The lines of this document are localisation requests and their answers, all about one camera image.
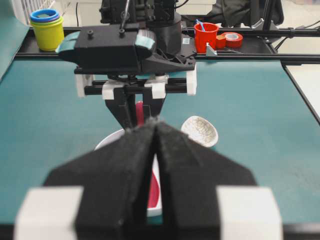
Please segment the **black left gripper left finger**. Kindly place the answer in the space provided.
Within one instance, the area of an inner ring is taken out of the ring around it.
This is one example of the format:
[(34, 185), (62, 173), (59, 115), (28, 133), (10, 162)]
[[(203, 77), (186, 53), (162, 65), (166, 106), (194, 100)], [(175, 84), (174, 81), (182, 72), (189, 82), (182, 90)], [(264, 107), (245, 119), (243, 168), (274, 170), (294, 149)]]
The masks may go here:
[(146, 124), (118, 140), (54, 168), (46, 187), (82, 186), (75, 219), (80, 240), (148, 240), (147, 205), (154, 133)]

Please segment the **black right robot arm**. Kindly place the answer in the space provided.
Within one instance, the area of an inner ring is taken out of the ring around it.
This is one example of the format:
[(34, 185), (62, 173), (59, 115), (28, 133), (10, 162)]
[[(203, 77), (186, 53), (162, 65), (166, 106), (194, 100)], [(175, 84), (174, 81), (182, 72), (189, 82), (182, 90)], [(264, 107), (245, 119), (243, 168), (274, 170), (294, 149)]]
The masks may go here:
[(105, 0), (101, 25), (83, 27), (75, 42), (77, 85), (94, 94), (92, 75), (106, 75), (101, 96), (124, 129), (138, 125), (137, 94), (143, 119), (160, 114), (168, 93), (196, 94), (196, 61), (181, 53), (175, 7), (173, 0)]

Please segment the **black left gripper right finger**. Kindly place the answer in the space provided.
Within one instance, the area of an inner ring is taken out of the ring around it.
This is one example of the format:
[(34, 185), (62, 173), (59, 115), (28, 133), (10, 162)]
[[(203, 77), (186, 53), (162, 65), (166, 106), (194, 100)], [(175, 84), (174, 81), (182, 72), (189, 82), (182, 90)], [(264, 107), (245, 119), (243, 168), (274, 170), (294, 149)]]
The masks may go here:
[(155, 127), (162, 217), (169, 240), (218, 240), (217, 186), (256, 186), (245, 166), (159, 122)]

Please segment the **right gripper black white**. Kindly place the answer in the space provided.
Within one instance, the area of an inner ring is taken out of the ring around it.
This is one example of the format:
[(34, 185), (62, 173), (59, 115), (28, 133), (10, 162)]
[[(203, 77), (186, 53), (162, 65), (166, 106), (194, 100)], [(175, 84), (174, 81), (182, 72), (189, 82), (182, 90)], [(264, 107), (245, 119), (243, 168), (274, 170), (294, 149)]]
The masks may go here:
[(102, 82), (95, 81), (95, 74), (84, 74), (81, 68), (74, 70), (77, 95), (101, 95), (105, 105), (123, 129), (137, 126), (136, 96), (142, 94), (144, 120), (160, 115), (166, 94), (186, 93), (194, 96), (197, 92), (197, 65), (186, 72), (185, 78), (170, 78), (150, 75), (148, 79), (132, 81), (113, 80), (110, 77)]

